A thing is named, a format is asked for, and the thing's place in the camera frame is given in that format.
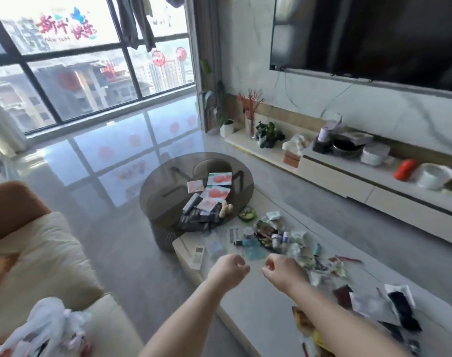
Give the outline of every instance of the tv screen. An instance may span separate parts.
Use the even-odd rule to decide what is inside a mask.
[[[282,68],[452,91],[452,0],[276,0]]]

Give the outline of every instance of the marble wall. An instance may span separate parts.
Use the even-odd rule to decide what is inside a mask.
[[[219,0],[227,92],[262,89],[267,104],[314,118],[328,105],[324,118],[340,112],[353,128],[452,155],[452,99],[270,71],[274,2]]]

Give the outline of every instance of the glossy floor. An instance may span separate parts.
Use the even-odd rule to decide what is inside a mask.
[[[193,286],[175,255],[162,253],[154,243],[138,193],[160,163],[197,151],[239,159],[272,197],[452,305],[451,244],[244,154],[218,135],[205,135],[192,95],[55,140],[15,163],[18,177],[66,216],[105,288],[145,341]],[[204,355],[243,354],[216,320]]]

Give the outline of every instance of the glass tabletop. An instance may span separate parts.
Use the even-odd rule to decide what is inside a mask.
[[[226,201],[233,205],[233,213],[223,219],[231,220],[249,203],[254,191],[253,176],[242,162],[230,155],[213,152],[186,154],[171,159],[155,169],[140,190],[143,213],[157,228],[181,235],[176,228],[182,209],[193,193],[188,193],[187,182],[203,180],[206,186],[209,173],[233,174],[231,191]]]

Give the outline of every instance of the hand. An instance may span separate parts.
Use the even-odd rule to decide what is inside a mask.
[[[270,254],[265,260],[262,274],[274,287],[289,296],[290,289],[298,282],[309,282],[309,278],[300,265],[292,258],[280,254]]]
[[[208,273],[207,281],[222,293],[238,286],[249,273],[251,267],[238,254],[228,254],[218,259]]]

